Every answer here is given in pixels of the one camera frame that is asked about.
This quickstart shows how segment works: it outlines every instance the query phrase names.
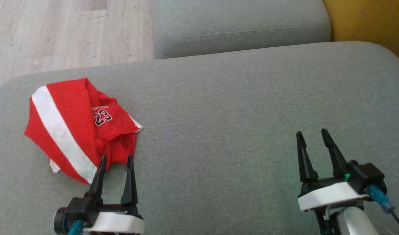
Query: wooden floor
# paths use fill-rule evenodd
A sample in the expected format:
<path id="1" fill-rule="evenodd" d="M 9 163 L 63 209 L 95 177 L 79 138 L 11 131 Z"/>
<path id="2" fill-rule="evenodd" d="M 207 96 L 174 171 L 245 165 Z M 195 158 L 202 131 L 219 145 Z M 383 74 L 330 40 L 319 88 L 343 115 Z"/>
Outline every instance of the wooden floor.
<path id="1" fill-rule="evenodd" d="M 0 0 L 0 86 L 31 73 L 152 59 L 150 0 Z"/>

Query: black cable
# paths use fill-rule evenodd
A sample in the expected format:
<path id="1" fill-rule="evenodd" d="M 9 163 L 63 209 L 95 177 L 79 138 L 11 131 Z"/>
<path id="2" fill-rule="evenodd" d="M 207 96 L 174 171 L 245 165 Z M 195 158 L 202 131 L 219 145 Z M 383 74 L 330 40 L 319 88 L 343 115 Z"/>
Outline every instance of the black cable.
<path id="1" fill-rule="evenodd" d="M 397 221 L 398 225 L 399 225 L 399 219 L 398 217 L 395 215 L 394 210 L 391 210 L 390 213 L 392 214 L 392 217 L 394 217 L 394 219 Z"/>

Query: seam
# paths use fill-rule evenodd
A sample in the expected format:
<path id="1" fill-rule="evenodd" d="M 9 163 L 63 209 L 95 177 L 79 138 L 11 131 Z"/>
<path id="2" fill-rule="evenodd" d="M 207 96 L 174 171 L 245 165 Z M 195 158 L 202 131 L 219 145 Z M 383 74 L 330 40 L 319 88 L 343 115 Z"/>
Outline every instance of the seam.
<path id="1" fill-rule="evenodd" d="M 163 10 L 160 10 L 160 16 L 163 16 Z M 319 25 L 322 25 L 323 23 L 318 23 L 316 25 L 307 25 L 303 27 L 294 27 L 294 28 L 274 28 L 274 29 L 261 29 L 261 30 L 246 30 L 246 31 L 237 31 L 237 32 L 222 32 L 222 33 L 210 33 L 210 34 L 200 34 L 200 35 L 178 35 L 171 33 L 165 26 L 164 24 L 160 24 L 161 27 L 165 30 L 165 33 L 173 38 L 179 38 L 179 39 L 196 39 L 196 38 L 212 38 L 212 37 L 224 37 L 224 36 L 232 36 L 232 35 L 244 35 L 244 34 L 250 34 L 250 33 L 266 33 L 266 32 L 271 32 L 271 31 L 282 31 L 282 30 L 294 30 L 294 29 L 304 29 L 304 28 L 313 28 L 317 27 Z"/>

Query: blue cable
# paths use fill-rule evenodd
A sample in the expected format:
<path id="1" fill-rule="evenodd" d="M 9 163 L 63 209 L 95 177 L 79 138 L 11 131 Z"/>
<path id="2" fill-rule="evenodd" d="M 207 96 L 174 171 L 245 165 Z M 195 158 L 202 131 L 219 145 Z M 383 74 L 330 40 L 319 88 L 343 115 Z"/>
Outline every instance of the blue cable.
<path id="1" fill-rule="evenodd" d="M 83 234 L 83 220 L 75 220 L 70 227 L 67 235 L 81 235 Z"/>
<path id="2" fill-rule="evenodd" d="M 389 198 L 381 191 L 381 189 L 372 184 L 368 186 L 366 193 L 374 201 L 380 204 L 381 208 L 386 214 L 391 213 L 392 217 L 394 217 L 399 225 L 399 219 L 394 213 L 395 206 L 390 202 Z"/>
<path id="3" fill-rule="evenodd" d="M 390 213 L 395 208 L 388 197 L 374 184 L 368 186 L 366 189 L 366 194 L 374 201 L 378 202 L 386 214 Z"/>

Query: couch cushion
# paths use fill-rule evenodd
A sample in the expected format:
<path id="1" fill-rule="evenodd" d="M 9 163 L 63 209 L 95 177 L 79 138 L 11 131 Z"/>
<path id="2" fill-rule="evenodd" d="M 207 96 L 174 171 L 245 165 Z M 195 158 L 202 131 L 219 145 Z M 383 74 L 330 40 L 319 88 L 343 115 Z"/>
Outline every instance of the couch cushion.
<path id="1" fill-rule="evenodd" d="M 154 0 L 155 58 L 330 41 L 322 0 Z"/>
<path id="2" fill-rule="evenodd" d="M 316 43 L 12 80 L 0 88 L 0 234 L 51 234 L 55 211 L 88 189 L 54 174 L 23 136 L 39 86 L 85 76 L 144 126 L 135 171 L 146 234 L 318 234 L 298 206 L 295 133 L 329 177 L 322 128 L 347 160 L 385 173 L 399 213 L 399 60 L 376 44 Z M 125 174 L 106 174 L 105 203 L 119 202 Z M 380 234 L 399 233 L 365 205 Z"/>

